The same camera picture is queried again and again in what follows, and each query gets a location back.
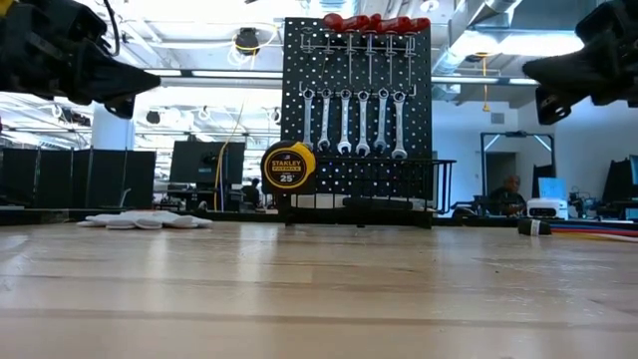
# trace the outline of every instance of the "pegboard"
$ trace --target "pegboard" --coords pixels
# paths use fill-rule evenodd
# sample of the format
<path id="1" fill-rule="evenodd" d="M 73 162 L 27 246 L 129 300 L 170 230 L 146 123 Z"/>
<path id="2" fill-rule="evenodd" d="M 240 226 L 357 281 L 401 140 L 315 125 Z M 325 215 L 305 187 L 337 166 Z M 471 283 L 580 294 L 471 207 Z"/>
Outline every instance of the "pegboard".
<path id="1" fill-rule="evenodd" d="M 369 160 L 390 159 L 396 145 L 396 107 L 393 94 L 405 93 L 403 105 L 403 137 L 404 149 L 409 160 L 428 160 L 432 157 L 432 99 L 431 99 L 431 44 L 430 30 L 424 30 L 413 36 L 414 56 L 405 56 L 408 37 L 395 35 L 392 37 L 393 50 L 396 55 L 390 57 L 386 50 L 390 41 L 389 35 L 367 35 L 360 32 L 349 34 L 335 34 L 329 32 L 322 19 L 287 18 L 285 20 L 285 47 L 283 68 L 283 96 L 281 139 L 304 141 L 304 111 L 305 100 L 302 92 L 310 89 L 314 92 L 311 106 L 310 142 L 318 160 L 333 159 L 335 161 L 319 161 L 317 171 L 317 185 L 319 192 L 337 192 L 356 194 L 353 191 L 373 190 L 375 195 L 398 195 L 410 193 L 423 197 L 421 186 L 406 188 L 399 179 L 409 177 L 403 174 L 400 162 L 385 165 L 372 165 Z M 370 62 L 366 54 L 369 37 L 372 36 L 372 73 L 369 78 Z M 355 51 L 352 60 L 346 51 L 348 42 L 352 41 Z M 409 60 L 412 60 L 409 75 Z M 321 92 L 329 89 L 332 92 L 328 116 L 328 139 L 330 147 L 320 151 L 318 142 L 322 131 L 322 113 L 324 101 Z M 376 96 L 379 90 L 385 89 L 390 97 L 386 103 L 385 133 L 386 147 L 382 152 L 374 149 L 374 141 L 378 138 L 380 99 Z M 352 150 L 347 155 L 338 152 L 337 146 L 342 132 L 342 99 L 337 96 L 342 90 L 350 90 L 352 97 L 348 103 L 348 140 Z M 371 94 L 366 106 L 366 138 L 371 151 L 366 157 L 356 154 L 356 147 L 360 139 L 360 105 L 357 94 L 366 91 Z M 339 159 L 360 159 L 355 163 L 340 162 Z M 417 180 L 423 172 L 415 171 Z M 353 180 L 360 176 L 373 176 L 378 181 L 371 181 L 353 189 Z"/>

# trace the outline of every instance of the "person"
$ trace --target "person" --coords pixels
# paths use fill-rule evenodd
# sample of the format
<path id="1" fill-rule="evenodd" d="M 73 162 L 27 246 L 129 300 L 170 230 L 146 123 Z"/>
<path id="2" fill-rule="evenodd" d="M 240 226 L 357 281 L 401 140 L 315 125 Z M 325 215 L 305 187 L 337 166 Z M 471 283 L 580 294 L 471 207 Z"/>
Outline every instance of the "person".
<path id="1" fill-rule="evenodd" d="M 525 199 L 518 193 L 520 188 L 519 176 L 508 176 L 503 186 L 489 194 L 493 202 L 491 214 L 514 215 L 525 209 Z"/>
<path id="2" fill-rule="evenodd" d="M 261 203 L 261 194 L 257 186 L 259 185 L 259 179 L 252 179 L 251 185 L 245 185 L 241 191 L 244 194 L 244 202 L 252 203 L 255 208 L 258 208 Z"/>

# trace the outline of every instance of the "wooden table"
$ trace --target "wooden table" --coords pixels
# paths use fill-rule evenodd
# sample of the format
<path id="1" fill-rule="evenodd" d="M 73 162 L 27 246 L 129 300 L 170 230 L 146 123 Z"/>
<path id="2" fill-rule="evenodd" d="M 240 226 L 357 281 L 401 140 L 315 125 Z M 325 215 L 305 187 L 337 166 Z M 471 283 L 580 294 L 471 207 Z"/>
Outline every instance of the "wooden table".
<path id="1" fill-rule="evenodd" d="M 0 358 L 636 358 L 638 245 L 513 228 L 0 228 Z"/>

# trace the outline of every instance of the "pillar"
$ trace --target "pillar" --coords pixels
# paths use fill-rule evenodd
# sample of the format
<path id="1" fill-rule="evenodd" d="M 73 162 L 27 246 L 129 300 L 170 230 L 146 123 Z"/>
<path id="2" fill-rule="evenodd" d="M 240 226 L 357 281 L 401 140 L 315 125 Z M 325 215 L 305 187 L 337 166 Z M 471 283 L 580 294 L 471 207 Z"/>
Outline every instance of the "pillar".
<path id="1" fill-rule="evenodd" d="M 93 104 L 91 123 L 91 143 L 96 150 L 132 151 L 135 148 L 135 121 L 121 119 L 105 109 L 104 105 Z"/>

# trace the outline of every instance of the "wrench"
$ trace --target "wrench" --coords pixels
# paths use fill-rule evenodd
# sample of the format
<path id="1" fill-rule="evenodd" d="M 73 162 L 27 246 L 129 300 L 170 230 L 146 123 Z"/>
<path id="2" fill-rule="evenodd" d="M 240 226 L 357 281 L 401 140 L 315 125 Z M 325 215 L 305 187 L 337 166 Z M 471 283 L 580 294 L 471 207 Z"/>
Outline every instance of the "wrench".
<path id="1" fill-rule="evenodd" d="M 388 103 L 388 90 L 379 90 L 379 129 L 377 130 L 377 140 L 374 142 L 375 149 L 383 152 L 386 149 L 386 104 Z"/>
<path id="2" fill-rule="evenodd" d="M 357 155 L 363 152 L 363 157 L 367 156 L 370 153 L 370 146 L 368 146 L 368 139 L 366 137 L 366 132 L 368 127 L 366 125 L 366 107 L 368 106 L 368 98 L 370 98 L 370 94 L 362 91 L 358 94 L 359 98 L 359 144 L 357 145 Z"/>
<path id="3" fill-rule="evenodd" d="M 406 101 L 406 94 L 396 92 L 393 96 L 395 101 L 395 109 L 397 110 L 397 143 L 395 150 L 392 151 L 392 158 L 395 160 L 404 160 L 408 157 L 408 153 L 403 148 L 403 104 Z"/>
<path id="4" fill-rule="evenodd" d="M 303 92 L 303 99 L 305 102 L 305 108 L 303 112 L 303 144 L 306 145 L 310 151 L 312 151 L 312 141 L 310 140 L 310 125 L 312 123 L 312 99 L 315 97 L 315 92 L 306 89 Z"/>
<path id="5" fill-rule="evenodd" d="M 337 151 L 341 155 L 346 155 L 344 150 L 348 153 L 352 151 L 352 145 L 348 141 L 348 105 L 350 104 L 351 96 L 350 90 L 341 92 L 341 142 L 337 145 Z"/>
<path id="6" fill-rule="evenodd" d="M 323 98 L 323 116 L 321 117 L 321 139 L 317 143 L 319 151 L 327 151 L 330 149 L 330 140 L 328 140 L 328 115 L 330 114 L 330 98 L 332 97 L 332 91 L 325 89 L 321 92 Z"/>

